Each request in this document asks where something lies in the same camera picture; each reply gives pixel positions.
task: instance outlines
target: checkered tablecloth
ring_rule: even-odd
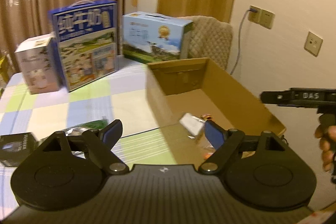
[[[105,117],[123,123],[123,137],[112,151],[131,168],[139,164],[175,164],[145,95],[145,65],[119,59],[119,71],[68,93],[31,95],[15,74],[0,99],[0,135],[33,132],[42,139],[54,131]],[[10,188],[14,168],[0,170],[0,219],[17,202]]]

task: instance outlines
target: open cardboard box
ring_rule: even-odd
[[[209,58],[148,64],[146,92],[178,164],[198,167],[204,161],[178,124],[185,112],[197,117],[211,114],[222,128],[238,128],[247,135],[270,130],[280,136],[286,130],[258,98]]]

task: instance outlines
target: wall outlet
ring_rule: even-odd
[[[266,10],[262,10],[259,24],[267,29],[271,29],[273,26],[274,17],[275,14]]]
[[[308,32],[307,40],[304,45],[306,51],[317,57],[322,46],[323,39],[312,32]]]
[[[256,9],[258,12],[249,12],[249,21],[254,22],[254,23],[259,23],[260,20],[260,15],[261,15],[261,9],[255,6],[250,6],[250,8]]]

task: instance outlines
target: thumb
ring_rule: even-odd
[[[328,135],[331,140],[336,142],[336,126],[330,126],[328,128]]]

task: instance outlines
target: human hand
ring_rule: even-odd
[[[328,136],[336,142],[336,126],[328,128]],[[319,125],[315,131],[315,138],[320,139],[320,149],[322,150],[322,161],[324,171],[329,171],[332,168],[334,152],[331,150],[330,141],[324,137],[323,127]]]

